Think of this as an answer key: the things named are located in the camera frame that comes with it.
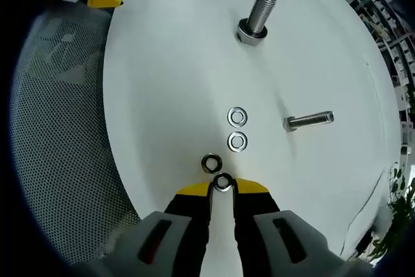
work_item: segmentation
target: perforated metal mesh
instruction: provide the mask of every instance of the perforated metal mesh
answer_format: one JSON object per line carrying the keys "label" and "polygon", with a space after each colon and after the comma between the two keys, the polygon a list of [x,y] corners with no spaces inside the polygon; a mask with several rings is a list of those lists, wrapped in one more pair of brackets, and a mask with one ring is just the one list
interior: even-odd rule
{"label": "perforated metal mesh", "polygon": [[12,153],[38,224],[71,263],[99,258],[139,220],[120,181],[102,103],[111,14],[66,4],[37,18],[12,85]]}

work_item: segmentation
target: steel bolt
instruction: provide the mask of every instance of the steel bolt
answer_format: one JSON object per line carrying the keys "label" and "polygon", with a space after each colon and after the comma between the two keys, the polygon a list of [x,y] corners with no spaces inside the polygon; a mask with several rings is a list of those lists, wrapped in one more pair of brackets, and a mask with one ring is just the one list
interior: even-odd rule
{"label": "steel bolt", "polygon": [[241,42],[257,45],[267,36],[268,30],[265,27],[265,22],[275,7],[276,1],[255,0],[249,17],[239,21],[237,36]]}
{"label": "steel bolt", "polygon": [[284,119],[285,130],[291,132],[297,130],[301,126],[309,125],[321,125],[324,123],[332,123],[335,120],[335,116],[332,111],[321,112],[304,117],[288,117]]}

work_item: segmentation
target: metal screw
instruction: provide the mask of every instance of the metal screw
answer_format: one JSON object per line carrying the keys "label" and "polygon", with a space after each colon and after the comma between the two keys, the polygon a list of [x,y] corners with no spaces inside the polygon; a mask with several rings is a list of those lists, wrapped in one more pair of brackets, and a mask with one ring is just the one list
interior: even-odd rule
{"label": "metal screw", "polygon": [[285,130],[291,132],[297,130],[297,128],[300,128],[301,126],[321,125],[324,123],[332,123],[334,120],[335,116],[333,112],[330,110],[300,118],[285,118],[283,126]]}
{"label": "metal screw", "polygon": [[241,42],[257,45],[267,36],[268,30],[265,27],[265,22],[275,7],[276,1],[255,0],[249,17],[239,21],[237,36]]}

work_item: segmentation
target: white round table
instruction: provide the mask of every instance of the white round table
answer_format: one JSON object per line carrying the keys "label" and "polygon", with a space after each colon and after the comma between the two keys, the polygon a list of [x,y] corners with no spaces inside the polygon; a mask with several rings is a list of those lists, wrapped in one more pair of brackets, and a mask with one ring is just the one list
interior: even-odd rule
{"label": "white round table", "polygon": [[[211,180],[200,161],[214,152],[224,172],[266,186],[282,210],[321,231],[340,254],[346,236],[356,239],[370,225],[363,218],[348,232],[399,160],[392,82],[345,0],[277,0],[257,47],[235,37],[253,2],[124,0],[115,10],[103,77],[115,163],[145,217],[184,186]],[[236,106],[248,114],[239,129],[226,118]],[[283,128],[286,117],[325,110],[334,123]],[[226,144],[236,130],[248,138],[238,153]],[[231,192],[216,191],[203,276],[241,273],[231,209]]]}

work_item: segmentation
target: washer on bolt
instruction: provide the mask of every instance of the washer on bolt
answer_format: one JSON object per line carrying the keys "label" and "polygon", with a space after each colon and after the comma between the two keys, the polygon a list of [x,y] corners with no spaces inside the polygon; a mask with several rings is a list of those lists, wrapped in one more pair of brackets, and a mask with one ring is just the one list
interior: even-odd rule
{"label": "washer on bolt", "polygon": [[[234,114],[240,114],[242,116],[241,121],[235,121],[233,120]],[[245,112],[245,110],[241,107],[233,107],[228,112],[228,122],[229,124],[234,128],[241,128],[242,126],[245,126],[246,122],[248,121],[248,114]]]}
{"label": "washer on bolt", "polygon": [[[227,181],[227,184],[225,186],[221,186],[219,184],[219,180],[224,180],[224,179]],[[228,191],[233,186],[234,179],[228,173],[221,173],[221,174],[215,176],[212,183],[213,183],[213,187],[217,191]]]}
{"label": "washer on bolt", "polygon": [[[208,167],[208,160],[209,159],[216,160],[216,167],[215,168],[210,169]],[[211,173],[212,174],[212,173],[219,172],[222,169],[222,164],[223,163],[222,163],[222,158],[220,158],[219,155],[210,153],[210,154],[205,155],[202,158],[202,161],[200,162],[200,164],[202,166],[203,171],[205,171],[206,173]]]}
{"label": "washer on bolt", "polygon": [[[232,142],[233,139],[240,138],[242,143],[240,146],[235,146]],[[242,132],[232,132],[228,137],[228,147],[233,152],[242,152],[248,145],[248,138]]]}

